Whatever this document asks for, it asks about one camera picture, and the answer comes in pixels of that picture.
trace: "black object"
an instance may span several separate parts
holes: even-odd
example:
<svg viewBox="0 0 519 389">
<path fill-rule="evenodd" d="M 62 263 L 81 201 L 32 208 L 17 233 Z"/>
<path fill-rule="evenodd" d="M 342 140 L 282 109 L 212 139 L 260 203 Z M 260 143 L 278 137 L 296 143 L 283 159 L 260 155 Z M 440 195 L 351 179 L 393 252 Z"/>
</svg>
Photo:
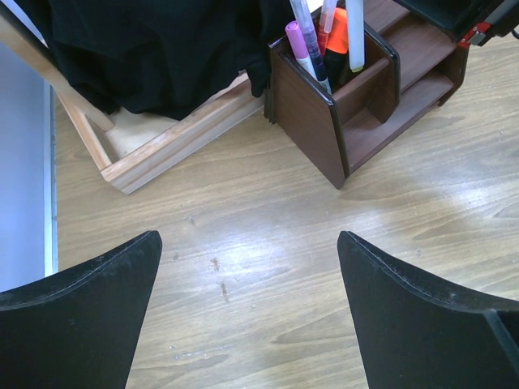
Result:
<svg viewBox="0 0 519 389">
<path fill-rule="evenodd" d="M 347 54 L 336 53 L 330 49 L 327 49 L 324 54 L 324 67 L 326 67 L 328 81 L 332 85 L 332 89 L 336 89 L 335 87 L 339 82 L 339 75 L 343 68 L 348 66 L 347 58 Z"/>
<path fill-rule="evenodd" d="M 370 389 L 517 389 L 519 302 L 464 288 L 353 233 L 338 242 Z"/>
<path fill-rule="evenodd" d="M 267 43 L 294 18 L 289 0 L 15 0 L 58 68 L 96 107 L 183 119 L 247 70 L 270 76 Z"/>
<path fill-rule="evenodd" d="M 519 24 L 519 2 L 511 0 L 394 0 L 422 16 L 459 42 L 478 24 L 491 27 L 478 34 L 476 45 L 484 45 L 494 36 L 505 36 Z"/>
<path fill-rule="evenodd" d="M 0 293 L 1 388 L 124 388 L 161 258 L 147 232 Z"/>
</svg>

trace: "pen holder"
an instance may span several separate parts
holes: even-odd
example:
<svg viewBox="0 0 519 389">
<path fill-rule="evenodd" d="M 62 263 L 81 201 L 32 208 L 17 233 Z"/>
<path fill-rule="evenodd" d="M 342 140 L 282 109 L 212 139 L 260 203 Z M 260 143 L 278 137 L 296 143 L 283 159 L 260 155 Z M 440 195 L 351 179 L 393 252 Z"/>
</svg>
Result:
<svg viewBox="0 0 519 389">
<path fill-rule="evenodd" d="M 333 94 L 295 61 L 286 36 L 270 45 L 265 116 L 337 189 L 461 86 L 468 55 L 392 0 L 365 0 L 364 6 L 366 65 Z"/>
</svg>

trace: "desk organizer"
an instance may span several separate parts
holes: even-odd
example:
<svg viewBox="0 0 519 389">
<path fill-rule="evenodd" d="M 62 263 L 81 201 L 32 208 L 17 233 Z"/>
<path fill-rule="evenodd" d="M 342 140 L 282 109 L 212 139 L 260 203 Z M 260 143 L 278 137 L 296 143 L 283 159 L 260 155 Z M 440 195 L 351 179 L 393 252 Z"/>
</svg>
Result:
<svg viewBox="0 0 519 389">
<path fill-rule="evenodd" d="M 337 189 L 461 86 L 469 51 L 392 0 L 364 7 L 366 65 L 333 94 L 297 64 L 286 36 L 270 45 L 265 116 Z"/>
</svg>

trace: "black plastic piece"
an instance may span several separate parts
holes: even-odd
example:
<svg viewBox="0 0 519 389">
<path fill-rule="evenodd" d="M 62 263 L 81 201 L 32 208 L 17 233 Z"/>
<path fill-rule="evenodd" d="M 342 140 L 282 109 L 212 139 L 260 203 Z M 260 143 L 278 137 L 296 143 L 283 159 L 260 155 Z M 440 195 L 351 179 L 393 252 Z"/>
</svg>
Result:
<svg viewBox="0 0 519 389">
<path fill-rule="evenodd" d="M 338 242 L 370 389 L 517 389 L 519 302 L 476 292 L 386 254 Z"/>
<path fill-rule="evenodd" d="M 124 388 L 161 258 L 147 232 L 0 293 L 1 388 Z"/>
<path fill-rule="evenodd" d="M 460 41 L 477 23 L 485 20 L 503 0 L 394 0 Z"/>
</svg>

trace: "black cloth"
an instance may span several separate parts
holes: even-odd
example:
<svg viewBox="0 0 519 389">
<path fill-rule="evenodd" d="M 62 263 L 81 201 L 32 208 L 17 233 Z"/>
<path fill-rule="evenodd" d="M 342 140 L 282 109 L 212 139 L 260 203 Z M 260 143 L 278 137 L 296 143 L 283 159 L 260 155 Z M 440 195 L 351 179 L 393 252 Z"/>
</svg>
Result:
<svg viewBox="0 0 519 389">
<path fill-rule="evenodd" d="M 108 113 L 182 119 L 246 70 L 268 82 L 267 43 L 289 0 L 16 0 L 69 83 Z"/>
</svg>

